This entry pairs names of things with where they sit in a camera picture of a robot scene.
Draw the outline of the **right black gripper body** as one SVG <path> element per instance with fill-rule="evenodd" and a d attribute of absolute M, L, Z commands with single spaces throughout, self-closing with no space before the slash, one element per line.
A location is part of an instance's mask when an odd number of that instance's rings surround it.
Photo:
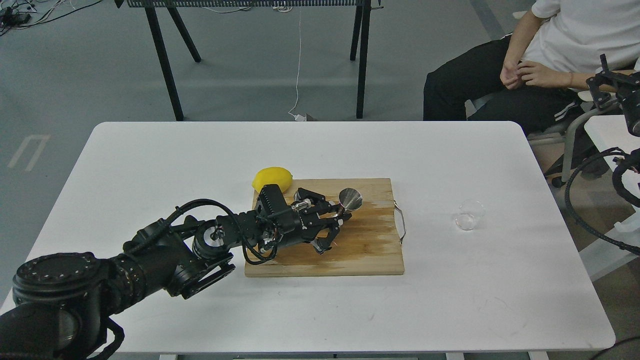
<path fill-rule="evenodd" d="M 633 85 L 620 88 L 620 105 L 625 117 L 628 132 L 640 136 L 640 90 Z"/>

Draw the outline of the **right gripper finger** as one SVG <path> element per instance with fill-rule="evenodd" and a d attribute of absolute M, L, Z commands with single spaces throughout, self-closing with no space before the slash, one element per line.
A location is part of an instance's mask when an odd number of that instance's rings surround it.
<path fill-rule="evenodd" d="M 612 105 L 614 102 L 622 102 L 621 95 L 615 95 L 615 100 L 613 100 L 611 93 L 617 93 L 617 91 L 622 89 L 624 84 L 630 84 L 630 75 L 619 71 L 611 71 L 605 54 L 601 54 L 599 59 L 601 61 L 602 70 L 587 79 L 586 84 L 595 107 L 599 110 L 605 110 L 606 107 Z M 614 90 L 603 90 L 601 89 L 601 86 L 603 85 L 607 85 Z"/>

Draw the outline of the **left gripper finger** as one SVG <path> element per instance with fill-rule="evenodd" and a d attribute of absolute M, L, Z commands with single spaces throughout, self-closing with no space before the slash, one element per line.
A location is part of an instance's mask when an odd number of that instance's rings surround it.
<path fill-rule="evenodd" d="M 299 187 L 294 193 L 293 211 L 300 215 L 321 215 L 329 214 L 330 217 L 342 215 L 340 205 L 327 200 L 324 194 Z"/>
<path fill-rule="evenodd" d="M 310 243 L 316 253 L 322 255 L 332 248 L 331 244 L 339 234 L 340 227 L 345 221 L 349 221 L 350 218 L 352 218 L 352 214 L 341 214 L 314 220 L 312 224 L 310 222 L 309 228 L 315 231 L 315 238 L 311 240 Z M 325 237 L 318 236 L 318 234 L 324 230 L 327 230 L 327 235 Z"/>

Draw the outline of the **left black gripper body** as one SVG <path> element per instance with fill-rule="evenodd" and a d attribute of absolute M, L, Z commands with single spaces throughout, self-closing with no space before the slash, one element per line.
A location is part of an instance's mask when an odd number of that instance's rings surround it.
<path fill-rule="evenodd" d="M 310 208 L 309 203 L 295 203 L 281 207 L 265 206 L 265 214 L 273 223 L 273 231 L 265 238 L 265 248 L 286 248 L 299 243 L 311 243 L 316 239 L 321 227 L 304 224 L 300 211 Z"/>

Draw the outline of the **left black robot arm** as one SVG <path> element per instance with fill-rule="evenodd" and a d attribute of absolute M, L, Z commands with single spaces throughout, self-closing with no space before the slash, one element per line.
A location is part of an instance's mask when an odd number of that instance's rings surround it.
<path fill-rule="evenodd" d="M 13 277 L 14 308 L 1 316 L 1 358 L 106 360 L 125 338 L 112 315 L 160 290 L 195 296 L 235 269 L 233 248 L 251 265 L 301 243 L 321 255 L 361 206 L 349 187 L 337 203 L 303 187 L 287 203 L 279 186 L 266 184 L 247 212 L 206 198 L 178 206 L 109 259 L 85 251 L 28 260 Z"/>

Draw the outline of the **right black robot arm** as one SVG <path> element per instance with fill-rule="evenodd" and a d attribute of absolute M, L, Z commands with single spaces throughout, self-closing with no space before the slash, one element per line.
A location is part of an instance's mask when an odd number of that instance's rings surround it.
<path fill-rule="evenodd" d="M 595 106 L 598 110 L 605 110 L 606 107 L 609 106 L 620 106 L 624 114 L 627 132 L 638 137 L 640 134 L 639 73 L 636 71 L 633 74 L 623 74 L 612 71 L 608 66 L 605 54 L 601 54 L 599 59 L 601 61 L 601 71 L 586 80 Z M 615 192 L 627 203 L 634 207 L 639 207 L 640 200 L 638 196 L 635 196 L 626 189 L 623 185 L 622 177 L 627 171 L 639 173 L 640 151 L 636 149 L 630 153 L 626 153 L 621 148 L 615 146 L 586 158 L 570 175 L 564 192 L 567 211 L 574 218 L 574 221 L 588 233 L 617 246 L 623 251 L 628 251 L 637 256 L 639 255 L 638 246 L 612 239 L 608 237 L 608 235 L 602 234 L 590 226 L 590 224 L 576 212 L 570 200 L 570 188 L 575 177 L 586 167 L 589 167 L 590 164 L 598 162 L 601 158 L 605 157 L 613 157 L 612 161 L 615 163 L 615 168 L 612 171 L 612 186 Z"/>

